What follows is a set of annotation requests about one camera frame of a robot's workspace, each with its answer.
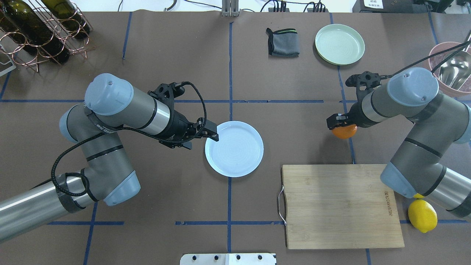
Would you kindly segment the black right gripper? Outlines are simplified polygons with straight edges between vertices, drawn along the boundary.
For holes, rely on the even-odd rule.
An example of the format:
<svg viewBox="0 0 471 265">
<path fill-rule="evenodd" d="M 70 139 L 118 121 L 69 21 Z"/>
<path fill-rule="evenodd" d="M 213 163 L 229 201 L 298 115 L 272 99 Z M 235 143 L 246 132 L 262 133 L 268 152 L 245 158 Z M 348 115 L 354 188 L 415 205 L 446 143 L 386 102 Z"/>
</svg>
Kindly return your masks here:
<svg viewBox="0 0 471 265">
<path fill-rule="evenodd" d="M 327 118 L 327 127 L 329 130 L 349 125 L 368 128 L 368 118 L 363 112 L 361 102 L 353 104 L 348 113 L 335 113 Z"/>
</svg>

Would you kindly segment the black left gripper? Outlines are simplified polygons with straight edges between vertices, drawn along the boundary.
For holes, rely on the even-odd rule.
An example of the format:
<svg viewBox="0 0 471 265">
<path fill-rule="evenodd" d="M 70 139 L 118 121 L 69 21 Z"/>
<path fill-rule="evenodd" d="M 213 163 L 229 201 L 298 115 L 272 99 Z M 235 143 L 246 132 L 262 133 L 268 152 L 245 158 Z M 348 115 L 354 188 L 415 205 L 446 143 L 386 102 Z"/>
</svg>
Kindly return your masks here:
<svg viewBox="0 0 471 265">
<path fill-rule="evenodd" d="M 171 149 L 183 147 L 191 150 L 193 138 L 209 138 L 218 142 L 217 124 L 207 120 L 206 115 L 192 123 L 180 112 L 171 110 L 169 123 L 158 134 L 159 143 Z"/>
</svg>

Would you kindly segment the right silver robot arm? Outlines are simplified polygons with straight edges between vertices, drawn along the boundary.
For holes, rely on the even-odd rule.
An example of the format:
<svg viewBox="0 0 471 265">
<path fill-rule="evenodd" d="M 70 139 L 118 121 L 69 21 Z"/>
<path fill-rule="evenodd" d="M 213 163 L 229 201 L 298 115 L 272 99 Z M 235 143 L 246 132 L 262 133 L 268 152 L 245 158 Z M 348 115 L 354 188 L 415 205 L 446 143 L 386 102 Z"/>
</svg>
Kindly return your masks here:
<svg viewBox="0 0 471 265">
<path fill-rule="evenodd" d="M 381 181 L 403 197 L 422 195 L 469 222 L 470 178 L 440 160 L 452 144 L 470 141 L 470 107 L 443 94 L 432 72 L 421 67 L 394 75 L 365 71 L 349 77 L 346 86 L 355 87 L 358 100 L 347 113 L 328 117 L 328 129 L 368 128 L 404 116 L 413 127 L 386 164 Z"/>
</svg>

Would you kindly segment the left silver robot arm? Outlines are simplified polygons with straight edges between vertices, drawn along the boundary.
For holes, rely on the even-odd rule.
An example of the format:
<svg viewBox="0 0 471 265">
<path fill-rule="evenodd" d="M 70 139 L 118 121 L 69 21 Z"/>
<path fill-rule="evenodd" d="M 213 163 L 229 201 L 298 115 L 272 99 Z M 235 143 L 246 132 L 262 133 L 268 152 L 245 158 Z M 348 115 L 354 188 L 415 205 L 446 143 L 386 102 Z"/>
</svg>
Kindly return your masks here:
<svg viewBox="0 0 471 265">
<path fill-rule="evenodd" d="M 217 126 L 203 117 L 192 123 L 175 110 L 175 98 L 191 82 L 160 84 L 147 93 L 128 81 L 104 73 L 89 84 L 84 102 L 64 113 L 59 127 L 72 143 L 54 161 L 49 179 L 1 203 L 1 242 L 98 201 L 122 203 L 140 191 L 136 170 L 119 138 L 128 130 L 173 149 L 191 149 L 192 139 L 219 141 Z"/>
</svg>

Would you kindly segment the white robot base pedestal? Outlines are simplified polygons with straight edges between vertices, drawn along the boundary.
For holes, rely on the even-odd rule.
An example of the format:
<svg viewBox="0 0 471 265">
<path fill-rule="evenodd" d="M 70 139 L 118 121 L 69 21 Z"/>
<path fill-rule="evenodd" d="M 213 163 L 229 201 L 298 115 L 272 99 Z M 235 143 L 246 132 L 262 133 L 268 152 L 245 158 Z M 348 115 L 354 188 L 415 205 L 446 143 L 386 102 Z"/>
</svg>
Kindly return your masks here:
<svg viewBox="0 0 471 265">
<path fill-rule="evenodd" d="M 180 265 L 276 265 L 272 253 L 211 253 L 185 254 Z"/>
</svg>

